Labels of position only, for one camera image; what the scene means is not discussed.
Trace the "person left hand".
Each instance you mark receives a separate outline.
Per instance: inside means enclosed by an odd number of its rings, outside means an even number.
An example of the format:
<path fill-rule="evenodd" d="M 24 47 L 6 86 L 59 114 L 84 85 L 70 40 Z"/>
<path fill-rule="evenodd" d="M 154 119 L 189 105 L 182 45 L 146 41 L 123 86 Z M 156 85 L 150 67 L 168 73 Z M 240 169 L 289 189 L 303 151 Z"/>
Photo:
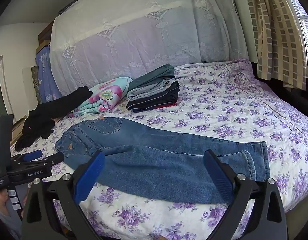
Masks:
<path fill-rule="evenodd" d="M 6 189 L 0 191 L 0 218 L 6 220 L 10 217 L 9 212 L 6 208 L 6 202 L 9 200 L 8 192 Z"/>

